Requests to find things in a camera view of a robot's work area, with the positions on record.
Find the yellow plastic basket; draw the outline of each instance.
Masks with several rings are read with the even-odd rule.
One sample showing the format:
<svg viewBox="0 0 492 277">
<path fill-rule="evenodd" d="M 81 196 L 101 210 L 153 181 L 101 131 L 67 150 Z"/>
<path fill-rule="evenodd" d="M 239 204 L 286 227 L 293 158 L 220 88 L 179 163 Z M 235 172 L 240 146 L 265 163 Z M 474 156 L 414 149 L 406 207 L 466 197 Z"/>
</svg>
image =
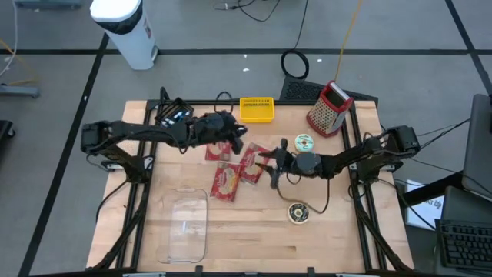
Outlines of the yellow plastic basket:
<svg viewBox="0 0 492 277">
<path fill-rule="evenodd" d="M 239 119 L 244 123 L 271 122 L 274 117 L 272 97 L 247 97 L 239 101 Z"/>
</svg>

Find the concrete floor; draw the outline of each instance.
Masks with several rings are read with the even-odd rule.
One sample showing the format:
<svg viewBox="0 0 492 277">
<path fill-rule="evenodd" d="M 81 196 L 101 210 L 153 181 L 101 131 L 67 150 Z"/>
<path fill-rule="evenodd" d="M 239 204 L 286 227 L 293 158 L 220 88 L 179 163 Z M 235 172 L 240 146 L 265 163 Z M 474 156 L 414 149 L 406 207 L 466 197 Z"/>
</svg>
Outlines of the concrete floor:
<svg viewBox="0 0 492 277">
<path fill-rule="evenodd" d="M 290 48 L 300 27 L 304 1 L 282 1 L 265 23 L 240 11 L 215 11 L 220 0 L 145 0 L 160 49 Z M 76 11 L 19 10 L 19 49 L 97 49 L 103 31 L 90 19 L 88 6 Z M 492 2 L 454 0 L 477 49 L 492 48 Z M 249 7 L 264 17 L 273 0 Z M 339 48 L 356 0 L 310 0 L 299 48 Z M 0 2 L 0 38 L 13 45 L 12 7 Z M 348 48 L 466 49 L 445 1 L 366 0 Z M 227 90 L 234 97 L 278 98 L 284 76 L 280 55 L 161 55 L 145 72 L 132 71 L 120 55 L 105 55 L 82 122 L 121 118 L 127 100 L 157 98 L 163 85 L 170 96 L 210 99 Z M 0 68 L 4 58 L 0 55 Z M 15 123 L 17 136 L 0 164 L 0 272 L 18 274 L 55 169 L 71 128 L 95 55 L 23 55 L 40 75 L 42 96 L 0 98 L 0 119 Z M 333 78 L 337 55 L 308 55 L 308 81 Z M 480 56 L 489 72 L 492 57 Z M 288 68 L 303 65 L 288 58 Z M 0 82 L 25 79 L 15 62 Z M 346 55 L 338 83 L 345 89 L 376 96 L 385 126 L 410 125 L 417 133 L 469 117 L 474 94 L 487 94 L 469 55 Z M 418 158 L 445 168 L 463 166 L 467 127 L 443 137 Z M 95 227 L 95 210 L 107 174 L 85 162 L 78 136 L 68 160 L 45 235 L 31 274 L 78 271 L 85 267 Z M 447 172 L 415 162 L 395 173 L 422 183 Z M 415 265 L 431 270 L 432 234 L 409 228 Z M 418 247 L 425 241 L 429 247 Z"/>
</svg>

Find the black keyboard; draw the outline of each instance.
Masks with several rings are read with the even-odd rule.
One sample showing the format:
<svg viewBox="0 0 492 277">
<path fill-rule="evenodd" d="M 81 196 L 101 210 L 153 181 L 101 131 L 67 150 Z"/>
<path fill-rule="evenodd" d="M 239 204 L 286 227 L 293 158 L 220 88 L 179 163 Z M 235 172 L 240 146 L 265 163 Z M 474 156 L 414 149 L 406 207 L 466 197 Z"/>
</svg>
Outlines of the black keyboard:
<svg viewBox="0 0 492 277">
<path fill-rule="evenodd" d="M 492 270 L 492 224 L 437 220 L 443 266 Z"/>
</svg>

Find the yellow cable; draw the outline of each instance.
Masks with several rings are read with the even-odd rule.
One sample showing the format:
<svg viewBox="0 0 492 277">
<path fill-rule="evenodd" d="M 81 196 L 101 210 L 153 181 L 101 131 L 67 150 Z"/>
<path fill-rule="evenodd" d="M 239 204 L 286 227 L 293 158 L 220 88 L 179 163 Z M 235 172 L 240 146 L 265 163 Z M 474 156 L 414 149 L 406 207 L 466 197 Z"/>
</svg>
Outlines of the yellow cable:
<svg viewBox="0 0 492 277">
<path fill-rule="evenodd" d="M 359 11 L 361 10 L 361 6 L 362 6 L 362 0 L 359 0 L 359 2 L 357 3 L 357 10 L 355 11 L 354 15 L 352 16 L 351 25 L 348 27 L 347 34 L 345 35 L 344 44 L 341 46 L 341 49 L 340 49 L 340 55 L 338 56 L 337 73 L 335 73 L 334 81 L 337 81 L 338 71 L 340 70 L 340 65 L 341 65 L 341 57 L 344 55 L 345 45 L 348 42 L 348 37 L 351 35 L 352 27 L 354 26 L 355 19 L 357 18 L 357 15 L 359 14 Z"/>
<path fill-rule="evenodd" d="M 5 43 L 3 40 L 0 39 L 0 44 L 2 44 L 3 47 L 5 49 L 7 49 L 7 51 L 9 51 L 12 55 L 14 55 L 14 51 L 7 45 L 7 43 Z M 28 69 L 28 71 L 34 76 L 34 78 L 33 79 L 28 79 L 28 80 L 21 80 L 21 81 L 10 82 L 10 83 L 8 83 L 8 85 L 23 85 L 23 84 L 28 84 L 28 83 L 31 83 L 31 82 L 37 82 L 38 81 L 38 74 L 36 73 L 36 71 L 34 69 L 32 69 L 31 66 L 29 66 L 27 64 L 27 62 L 25 62 L 24 59 L 21 58 L 19 55 L 14 55 L 14 57 L 18 61 L 20 61 L 20 63 L 26 69 Z"/>
</svg>

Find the wooden tabletop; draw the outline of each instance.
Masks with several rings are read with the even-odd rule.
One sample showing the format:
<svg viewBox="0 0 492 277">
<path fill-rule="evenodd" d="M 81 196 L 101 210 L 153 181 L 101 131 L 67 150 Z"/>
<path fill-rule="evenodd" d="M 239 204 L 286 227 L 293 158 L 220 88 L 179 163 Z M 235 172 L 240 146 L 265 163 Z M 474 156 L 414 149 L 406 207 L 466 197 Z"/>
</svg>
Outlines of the wooden tabletop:
<svg viewBox="0 0 492 277">
<path fill-rule="evenodd" d="M 355 102 L 355 105 L 361 134 L 379 134 L 381 128 L 374 103 Z M 196 116 L 213 111 L 211 106 L 194 108 Z M 310 108 L 276 106 L 272 123 L 246 124 L 248 133 L 242 137 L 245 145 L 243 152 L 249 142 L 274 149 L 280 145 L 282 138 L 288 139 L 288 148 L 294 151 L 293 141 L 302 133 L 313 137 L 314 151 L 317 153 L 335 155 L 343 151 L 341 133 L 332 138 L 322 138 L 309 127 L 305 116 Z M 236 118 L 239 118 L 238 109 L 237 106 L 234 109 Z M 123 120 L 142 123 L 144 113 L 145 102 L 130 101 L 126 103 Z M 347 120 L 351 144 L 354 145 L 350 116 Z M 138 142 L 122 142 L 120 146 L 135 155 Z M 239 162 L 242 153 L 232 155 L 231 162 Z M 204 189 L 209 193 L 217 162 L 205 161 L 204 156 L 204 146 L 189 149 L 181 155 L 177 149 L 166 144 L 158 145 L 139 271 L 191 272 L 196 265 L 203 265 L 205 272 L 306 272 L 310 266 L 319 273 L 364 271 L 354 205 L 347 194 L 350 184 L 347 169 L 330 182 L 331 196 L 327 211 L 322 215 L 312 212 L 308 222 L 303 225 L 288 221 L 287 208 L 291 203 L 280 199 L 277 192 L 270 189 L 268 174 L 263 173 L 257 185 L 240 182 L 234 203 L 208 199 L 207 251 L 202 261 L 189 264 L 159 262 L 158 250 L 159 247 L 167 247 L 164 237 L 168 237 L 169 226 L 163 216 L 169 213 L 163 209 L 163 197 L 170 189 L 184 186 Z M 387 172 L 382 172 L 380 178 L 393 182 L 392 175 Z M 105 195 L 124 179 L 123 172 L 110 173 Z M 127 185 L 101 209 L 88 266 L 98 263 L 121 234 L 129 187 Z M 291 185 L 283 176 L 280 187 L 285 197 L 301 199 L 318 209 L 322 209 L 326 201 L 326 180 L 302 179 L 298 185 Z M 401 260 L 413 268 L 395 189 L 383 182 L 374 183 L 372 189 L 381 234 Z M 372 264 L 377 268 L 374 241 L 367 233 Z M 129 265 L 133 243 L 132 236 L 128 240 L 126 265 Z"/>
</svg>

